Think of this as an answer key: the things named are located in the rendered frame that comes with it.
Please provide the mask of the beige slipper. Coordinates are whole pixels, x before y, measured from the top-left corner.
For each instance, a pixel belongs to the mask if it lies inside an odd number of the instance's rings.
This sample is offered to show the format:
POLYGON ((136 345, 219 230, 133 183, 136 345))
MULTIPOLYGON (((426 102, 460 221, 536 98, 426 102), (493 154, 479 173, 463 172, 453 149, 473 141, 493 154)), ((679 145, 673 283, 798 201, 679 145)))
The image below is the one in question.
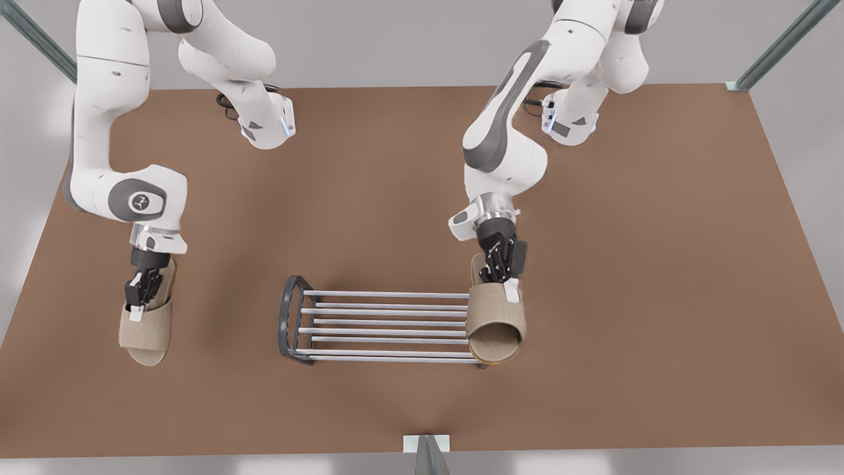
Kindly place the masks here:
POLYGON ((483 253, 473 256, 472 288, 469 291, 466 337, 474 358, 483 365, 495 365, 511 358, 526 339, 524 299, 508 303, 504 283, 483 283, 477 271, 483 267, 483 253))
POLYGON ((127 349, 141 365, 156 366, 171 346, 172 294, 177 270, 177 261, 172 259, 168 267, 160 271, 161 286, 139 321, 132 321, 130 307, 125 307, 121 313, 119 346, 127 349))

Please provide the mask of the grey metal shoe rack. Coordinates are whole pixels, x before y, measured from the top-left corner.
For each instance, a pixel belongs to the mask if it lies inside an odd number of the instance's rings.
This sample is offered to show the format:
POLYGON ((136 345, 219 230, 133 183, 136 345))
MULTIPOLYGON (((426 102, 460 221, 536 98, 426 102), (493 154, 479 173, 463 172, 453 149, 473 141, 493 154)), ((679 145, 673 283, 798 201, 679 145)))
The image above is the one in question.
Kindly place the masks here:
POLYGON ((298 363, 432 363, 483 369, 468 348, 468 294, 317 290, 286 280, 280 354, 298 363))

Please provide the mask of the silver frame post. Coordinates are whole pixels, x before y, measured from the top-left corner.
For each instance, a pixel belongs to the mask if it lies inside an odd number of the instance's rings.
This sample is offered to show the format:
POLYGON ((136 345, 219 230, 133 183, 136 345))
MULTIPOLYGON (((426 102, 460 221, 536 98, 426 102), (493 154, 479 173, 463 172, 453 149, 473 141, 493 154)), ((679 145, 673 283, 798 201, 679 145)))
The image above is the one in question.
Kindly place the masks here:
POLYGON ((725 89, 728 91, 750 91, 840 2, 841 0, 812 0, 804 12, 766 48, 763 54, 738 79, 724 83, 725 89))
POLYGON ((76 84, 75 60, 15 0, 0 0, 0 17, 6 19, 43 57, 76 84))
POLYGON ((403 452, 415 454, 414 475, 451 475, 444 457, 450 451, 449 435, 403 436, 403 452))

